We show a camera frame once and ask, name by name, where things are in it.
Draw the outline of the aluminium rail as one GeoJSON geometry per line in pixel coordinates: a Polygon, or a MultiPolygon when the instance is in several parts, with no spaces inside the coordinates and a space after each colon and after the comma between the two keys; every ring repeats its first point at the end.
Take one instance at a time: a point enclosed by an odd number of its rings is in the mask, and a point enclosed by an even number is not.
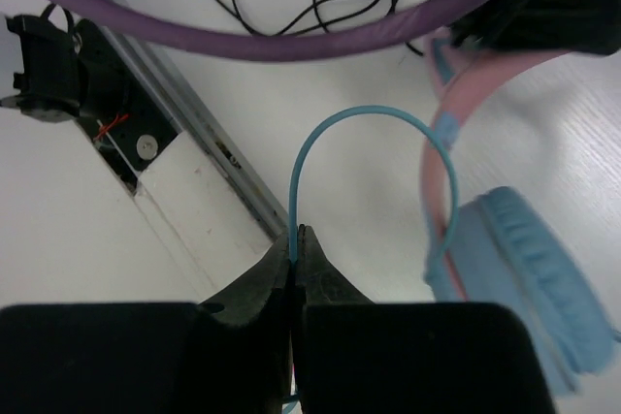
{"type": "Polygon", "coordinates": [[[159,108],[224,172],[224,178],[266,235],[275,239],[284,233],[284,207],[167,53],[106,26],[99,29],[159,108]]]}

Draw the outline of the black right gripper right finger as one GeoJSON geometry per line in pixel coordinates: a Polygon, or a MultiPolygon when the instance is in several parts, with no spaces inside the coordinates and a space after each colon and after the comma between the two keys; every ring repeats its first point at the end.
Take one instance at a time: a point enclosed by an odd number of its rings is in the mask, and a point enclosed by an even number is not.
{"type": "Polygon", "coordinates": [[[520,319],[494,303],[371,303],[298,231],[294,367],[306,413],[551,413],[520,319]]]}

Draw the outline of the pink blue cat-ear headphones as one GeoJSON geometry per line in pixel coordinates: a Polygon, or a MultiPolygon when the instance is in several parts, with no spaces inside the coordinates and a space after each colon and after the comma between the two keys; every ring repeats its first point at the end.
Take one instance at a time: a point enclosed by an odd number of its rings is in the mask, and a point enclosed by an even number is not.
{"type": "Polygon", "coordinates": [[[575,394],[582,374],[612,362],[620,334],[548,225],[512,188],[457,201],[449,153],[461,128],[499,87],[557,57],[554,50],[462,51],[444,31],[425,40],[439,107],[423,149],[421,202],[430,246],[425,281],[440,302],[497,303],[525,324],[550,392],[575,394]]]}

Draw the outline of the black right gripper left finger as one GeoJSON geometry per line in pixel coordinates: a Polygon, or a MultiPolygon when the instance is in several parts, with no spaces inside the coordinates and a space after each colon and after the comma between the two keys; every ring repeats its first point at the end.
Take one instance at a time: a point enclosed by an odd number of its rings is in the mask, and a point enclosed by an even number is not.
{"type": "Polygon", "coordinates": [[[201,303],[1,311],[5,413],[279,413],[291,390],[295,243],[201,303]]]}

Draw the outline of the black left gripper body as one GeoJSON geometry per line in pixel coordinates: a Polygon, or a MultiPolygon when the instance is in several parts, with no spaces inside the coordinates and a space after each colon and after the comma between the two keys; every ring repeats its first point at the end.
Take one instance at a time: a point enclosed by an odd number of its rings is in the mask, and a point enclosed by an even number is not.
{"type": "Polygon", "coordinates": [[[456,47],[609,56],[620,49],[620,0],[489,0],[449,29],[456,47]]]}

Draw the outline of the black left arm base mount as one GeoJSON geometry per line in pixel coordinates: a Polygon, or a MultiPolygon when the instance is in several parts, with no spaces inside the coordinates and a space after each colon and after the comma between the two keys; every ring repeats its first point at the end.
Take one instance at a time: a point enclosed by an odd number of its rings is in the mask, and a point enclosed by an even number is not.
{"type": "Polygon", "coordinates": [[[75,122],[117,178],[140,174],[178,135],[100,29],[66,12],[1,17],[1,106],[45,123],[75,122]]]}

